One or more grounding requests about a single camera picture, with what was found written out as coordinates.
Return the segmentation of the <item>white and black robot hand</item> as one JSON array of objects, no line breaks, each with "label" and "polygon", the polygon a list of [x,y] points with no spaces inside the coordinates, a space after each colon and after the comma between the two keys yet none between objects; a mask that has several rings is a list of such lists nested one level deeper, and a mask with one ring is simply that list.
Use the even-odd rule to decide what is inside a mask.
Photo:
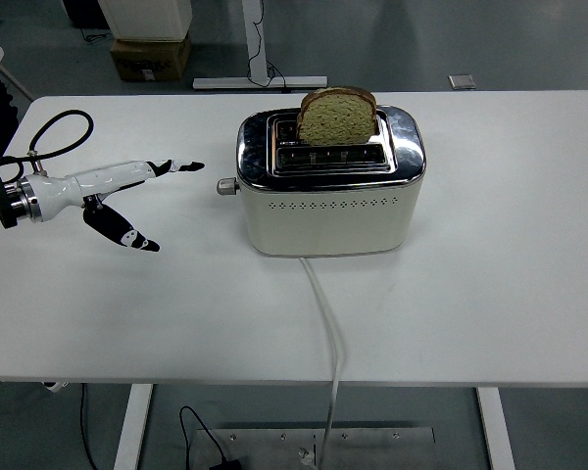
[{"label": "white and black robot hand", "polygon": [[22,178],[16,188],[25,216],[35,222],[48,221],[68,207],[80,207],[85,224],[108,240],[123,247],[157,253],[160,246],[107,206],[104,199],[151,178],[170,172],[194,172],[203,167],[200,162],[178,160],[130,161],[62,178],[32,174]]}]

